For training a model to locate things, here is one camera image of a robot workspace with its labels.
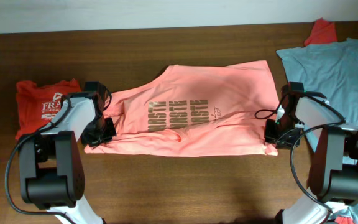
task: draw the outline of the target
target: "white wall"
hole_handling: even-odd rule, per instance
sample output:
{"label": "white wall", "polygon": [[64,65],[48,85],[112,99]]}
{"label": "white wall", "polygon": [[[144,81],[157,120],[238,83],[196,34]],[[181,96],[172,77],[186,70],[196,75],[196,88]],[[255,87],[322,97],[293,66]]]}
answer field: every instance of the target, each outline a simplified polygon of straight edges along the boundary
{"label": "white wall", "polygon": [[358,0],[0,0],[0,33],[358,20]]}

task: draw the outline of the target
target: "pink shirt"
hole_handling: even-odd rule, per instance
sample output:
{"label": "pink shirt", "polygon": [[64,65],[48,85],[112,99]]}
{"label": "pink shirt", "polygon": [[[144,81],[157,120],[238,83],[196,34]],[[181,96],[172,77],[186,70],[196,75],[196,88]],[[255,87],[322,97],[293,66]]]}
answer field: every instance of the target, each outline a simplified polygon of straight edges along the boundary
{"label": "pink shirt", "polygon": [[87,153],[157,156],[277,155],[264,143],[265,120],[278,98],[266,61],[228,67],[173,65],[152,82],[112,94],[104,112],[117,136]]}

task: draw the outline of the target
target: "brown tabletop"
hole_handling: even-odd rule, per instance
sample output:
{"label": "brown tabletop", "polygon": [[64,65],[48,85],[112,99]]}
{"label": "brown tabletop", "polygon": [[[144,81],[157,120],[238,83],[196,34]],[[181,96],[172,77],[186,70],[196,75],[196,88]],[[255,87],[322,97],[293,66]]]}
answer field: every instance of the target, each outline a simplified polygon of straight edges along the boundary
{"label": "brown tabletop", "polygon": [[[225,66],[267,60],[276,88],[286,84],[275,51],[302,47],[312,23],[178,29],[95,30],[0,34],[0,223],[59,223],[16,213],[4,193],[4,171],[19,128],[15,84],[75,78],[98,80],[112,91],[141,86],[167,65]],[[358,38],[358,22],[336,24],[339,41]],[[107,223],[244,223],[273,218],[301,195],[289,151],[278,156],[199,158],[85,154],[85,195]],[[304,140],[295,165],[306,184],[310,152]],[[21,208],[17,160],[11,192]]]}

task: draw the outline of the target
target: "red cloth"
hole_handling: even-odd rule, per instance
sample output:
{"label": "red cloth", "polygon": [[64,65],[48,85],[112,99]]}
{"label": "red cloth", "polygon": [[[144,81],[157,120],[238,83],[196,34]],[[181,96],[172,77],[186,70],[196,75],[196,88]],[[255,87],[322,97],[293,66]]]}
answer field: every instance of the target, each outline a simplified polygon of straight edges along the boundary
{"label": "red cloth", "polygon": [[16,139],[23,134],[33,133],[51,121],[60,110],[60,98],[63,95],[81,91],[80,84],[75,79],[42,87],[37,87],[33,81],[24,80],[16,83],[16,88],[20,124]]}
{"label": "red cloth", "polygon": [[329,44],[337,42],[335,23],[325,21],[323,18],[314,22],[310,36],[305,40],[305,47],[309,44]]}
{"label": "red cloth", "polygon": [[336,217],[335,222],[339,224],[354,224],[351,217]]}

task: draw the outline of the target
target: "blue cloth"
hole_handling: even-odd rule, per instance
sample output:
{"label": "blue cloth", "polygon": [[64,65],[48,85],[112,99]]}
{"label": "blue cloth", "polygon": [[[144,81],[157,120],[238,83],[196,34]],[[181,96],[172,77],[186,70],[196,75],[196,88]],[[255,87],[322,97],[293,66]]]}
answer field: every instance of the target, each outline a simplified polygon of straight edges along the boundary
{"label": "blue cloth", "polygon": [[[358,40],[310,44],[278,50],[277,54],[283,60],[289,82],[302,82],[306,91],[321,92],[347,121],[358,126]],[[318,139],[309,134],[306,137],[316,150]],[[353,162],[350,158],[344,161]],[[337,215],[352,217],[358,223],[358,205],[334,216]]]}

